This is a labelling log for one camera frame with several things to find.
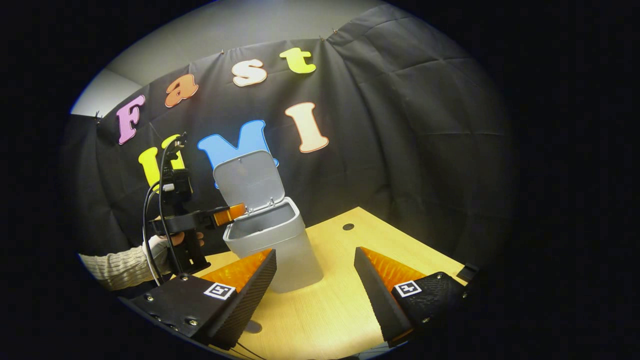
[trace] orange textured surface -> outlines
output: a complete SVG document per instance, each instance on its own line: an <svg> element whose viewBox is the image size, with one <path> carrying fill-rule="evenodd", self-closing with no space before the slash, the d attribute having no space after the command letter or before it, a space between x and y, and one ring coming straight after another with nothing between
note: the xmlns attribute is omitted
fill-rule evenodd
<svg viewBox="0 0 640 360"><path fill-rule="evenodd" d="M260 264L267 258L271 249L257 252L251 256L235 261L227 266L214 270L200 278L220 284L233 286L240 292L251 276L258 270Z"/></svg>
<svg viewBox="0 0 640 360"><path fill-rule="evenodd" d="M389 292L391 292L395 285L401 284L402 282L417 280L426 276L405 264L384 256L383 254L379 254L365 247L360 248L369 258L369 261L378 272L378 275Z"/></svg>

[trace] open lid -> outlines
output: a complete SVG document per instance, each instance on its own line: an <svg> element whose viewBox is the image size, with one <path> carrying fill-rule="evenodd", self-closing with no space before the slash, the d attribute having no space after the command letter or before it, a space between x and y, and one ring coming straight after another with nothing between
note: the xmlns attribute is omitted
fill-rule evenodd
<svg viewBox="0 0 640 360"><path fill-rule="evenodd" d="M229 206L241 202L260 209L284 199L284 187L273 157L265 150L249 152L220 163L213 178Z"/></svg>

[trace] black fabric backdrop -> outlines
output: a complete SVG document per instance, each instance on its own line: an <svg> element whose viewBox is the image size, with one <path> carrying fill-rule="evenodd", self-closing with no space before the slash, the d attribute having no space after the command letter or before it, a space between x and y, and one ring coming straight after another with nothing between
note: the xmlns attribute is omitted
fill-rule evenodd
<svg viewBox="0 0 640 360"><path fill-rule="evenodd" d="M278 55L310 51L310 74L289 70ZM259 59L267 79L238 87L231 68ZM196 94L164 105L166 88L192 74ZM116 111L139 96L135 137L123 145ZM313 102L329 144L298 150L285 109ZM490 263L508 235L516 173L509 119L501 96L480 66L422 20L393 6L353 19L325 41L291 40L214 54L131 94L95 119L72 115L62 150L63 177L78 252L103 256L141 244L148 183L140 153L186 131L190 211L224 204L212 168L196 144L219 134L237 146L240 127L264 120L264 136L286 196L307 226L357 206L462 262ZM149 217L157 215L153 207ZM227 251L223 229L203 231L205 253Z"/></svg>

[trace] black cable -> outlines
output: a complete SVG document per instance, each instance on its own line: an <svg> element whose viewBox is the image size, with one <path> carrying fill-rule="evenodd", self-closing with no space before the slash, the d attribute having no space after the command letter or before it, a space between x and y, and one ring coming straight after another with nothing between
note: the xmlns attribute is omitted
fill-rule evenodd
<svg viewBox="0 0 640 360"><path fill-rule="evenodd" d="M245 350L249 351L250 353L252 353L253 355L255 355L255 356L257 356L257 357L261 358L262 360L267 360L267 359L263 358L262 356L260 356L260 355L256 354L255 352L253 352L253 351L251 351L251 350L247 349L246 347L244 347L244 345L242 345L242 344L240 344L240 343L237 343L237 344L238 344L238 345L240 345L243 349L245 349Z"/></svg>
<svg viewBox="0 0 640 360"><path fill-rule="evenodd" d="M174 144L175 142L171 142L169 143L165 148L164 151L162 152L162 159L160 160L160 192L158 193L158 204L160 207L160 221L162 222L162 227L164 228L164 234L166 235L166 239L169 242L169 249L171 249L171 255L173 256L173 260L175 261L176 266L178 266L178 273L181 274L182 273L182 265L180 265L180 262L178 262L178 258L175 256L175 250L173 249L173 241L171 240L171 236L169 235L169 230L167 230L166 227L166 222L164 221L164 214L162 212L162 192L163 192L163 184L162 184L162 178L164 175L164 159L166 156L166 151L169 149L169 147L171 146L171 144Z"/></svg>
<svg viewBox="0 0 640 360"><path fill-rule="evenodd" d="M154 269L156 270L156 274L158 275L158 278L159 278L158 282L160 282L160 284L164 284L164 279L162 278L162 274L160 273L160 270L158 270L158 266L156 265L154 256L151 253L151 246L149 245L149 240L147 239L147 210L149 209L149 203L150 203L149 200L151 200L151 196L154 195L154 187L156 187L156 185L158 185L159 183L160 183L159 181L156 181L156 183L151 185L149 190L147 190L147 196L145 196L145 203L142 206L142 241L145 243L147 247L147 254L149 256L149 260L153 265Z"/></svg>
<svg viewBox="0 0 640 360"><path fill-rule="evenodd" d="M231 351L233 351L233 352L237 352L238 354L240 354L240 355L242 355L242 356L246 357L246 358L247 358L247 359L249 359L249 360L254 360L252 357L248 357L248 356L244 355L243 353L239 352L238 350L236 350L236 349L234 349L234 348L231 348L230 350L231 350Z"/></svg>

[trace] sleeve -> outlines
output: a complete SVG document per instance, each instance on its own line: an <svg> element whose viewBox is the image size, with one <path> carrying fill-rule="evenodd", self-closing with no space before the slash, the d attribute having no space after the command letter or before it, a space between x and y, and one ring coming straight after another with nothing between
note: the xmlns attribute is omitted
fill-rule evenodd
<svg viewBox="0 0 640 360"><path fill-rule="evenodd" d="M152 250L154 261L163 275L168 274L171 270L167 261L166 247L159 246L159 248L162 250ZM87 270L109 291L121 290L153 280L142 246L107 256L78 255Z"/></svg>

